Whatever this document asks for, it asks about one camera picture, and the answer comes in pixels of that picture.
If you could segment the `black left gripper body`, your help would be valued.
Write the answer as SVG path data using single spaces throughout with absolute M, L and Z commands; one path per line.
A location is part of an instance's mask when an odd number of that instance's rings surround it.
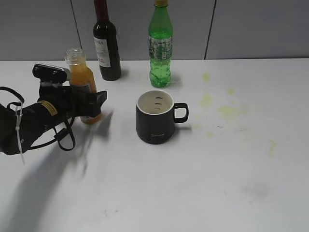
M 81 116 L 82 97 L 70 86 L 41 83 L 36 102 L 37 121 L 65 121 Z

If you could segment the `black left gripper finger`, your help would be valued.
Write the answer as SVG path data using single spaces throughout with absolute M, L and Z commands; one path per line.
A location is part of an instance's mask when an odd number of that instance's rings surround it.
M 81 103 L 81 116 L 98 116 L 101 113 L 101 107 L 106 100 L 107 91 L 84 94 Z

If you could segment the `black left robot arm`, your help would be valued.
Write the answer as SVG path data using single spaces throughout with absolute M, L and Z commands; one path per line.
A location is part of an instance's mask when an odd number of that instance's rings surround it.
M 107 99 L 107 92 L 86 93 L 79 97 L 71 87 L 43 87 L 39 89 L 38 101 L 24 107 L 24 98 L 15 90 L 1 87 L 12 93 L 19 101 L 0 107 L 0 150 L 6 155 L 23 154 L 28 150 L 45 147 L 54 142 L 60 143 L 67 135 L 75 145 L 72 125 L 76 117 L 95 117 Z M 50 129 L 64 123 L 65 128 L 56 131 L 53 140 L 41 145 L 33 143 Z

